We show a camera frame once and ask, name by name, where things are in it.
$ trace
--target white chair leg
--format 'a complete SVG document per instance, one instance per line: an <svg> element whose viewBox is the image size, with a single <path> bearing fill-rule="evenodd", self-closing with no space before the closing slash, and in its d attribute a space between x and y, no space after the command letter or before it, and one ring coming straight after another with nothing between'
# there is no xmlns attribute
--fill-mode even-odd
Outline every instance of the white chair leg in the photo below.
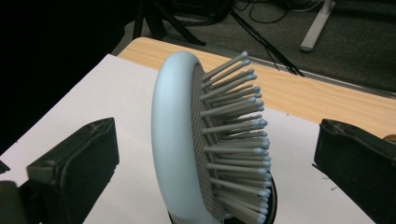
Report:
<svg viewBox="0 0 396 224"><path fill-rule="evenodd" d="M326 24L327 19L334 8L335 2L333 0L325 0L320 12L315 18L314 22L309 28L308 33L306 33L305 39L300 46L300 50L304 52L310 52L314 48L317 43L318 37L323 29L323 26Z"/></svg>

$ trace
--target white sheet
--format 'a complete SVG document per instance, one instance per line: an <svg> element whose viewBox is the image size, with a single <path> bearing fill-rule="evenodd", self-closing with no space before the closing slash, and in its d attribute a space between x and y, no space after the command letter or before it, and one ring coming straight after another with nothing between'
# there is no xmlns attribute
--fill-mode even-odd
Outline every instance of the white sheet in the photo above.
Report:
<svg viewBox="0 0 396 224"><path fill-rule="evenodd" d="M156 70L107 55L0 160L0 180L20 186L25 167L87 123L114 118L120 164L85 223L171 223L159 191L150 143ZM343 191L312 166L316 123L266 107L276 223L373 223Z"/></svg>

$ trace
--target brush bristle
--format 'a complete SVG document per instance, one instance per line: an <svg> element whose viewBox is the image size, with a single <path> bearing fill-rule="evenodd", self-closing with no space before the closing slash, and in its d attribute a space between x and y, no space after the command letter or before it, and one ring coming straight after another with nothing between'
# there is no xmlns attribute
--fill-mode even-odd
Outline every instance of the brush bristle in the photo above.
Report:
<svg viewBox="0 0 396 224"><path fill-rule="evenodd" d="M264 223L272 177L267 121L260 87L243 52L205 73L197 64L192 78L192 124L197 170L206 209L218 220L231 214L245 223Z"/></svg>

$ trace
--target hairbrush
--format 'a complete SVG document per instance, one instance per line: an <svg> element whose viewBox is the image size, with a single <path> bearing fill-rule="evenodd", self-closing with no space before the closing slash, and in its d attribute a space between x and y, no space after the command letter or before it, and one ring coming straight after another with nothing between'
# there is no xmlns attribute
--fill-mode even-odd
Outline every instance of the hairbrush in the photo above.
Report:
<svg viewBox="0 0 396 224"><path fill-rule="evenodd" d="M173 223L273 223L276 188L264 103L248 53L205 72L187 51L158 73L151 143Z"/></svg>

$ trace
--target wooden table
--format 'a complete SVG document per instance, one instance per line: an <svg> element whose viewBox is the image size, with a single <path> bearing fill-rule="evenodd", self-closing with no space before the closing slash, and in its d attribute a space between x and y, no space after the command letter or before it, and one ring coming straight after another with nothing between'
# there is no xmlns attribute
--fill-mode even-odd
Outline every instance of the wooden table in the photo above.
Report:
<svg viewBox="0 0 396 224"><path fill-rule="evenodd" d="M165 58L178 50L197 56L205 71L229 60L146 37L135 39L119 57L159 70ZM396 133L396 100L297 77L259 64L251 67L258 76L254 84L262 87L264 103L270 108L316 123L323 119L343 121L380 138Z"/></svg>

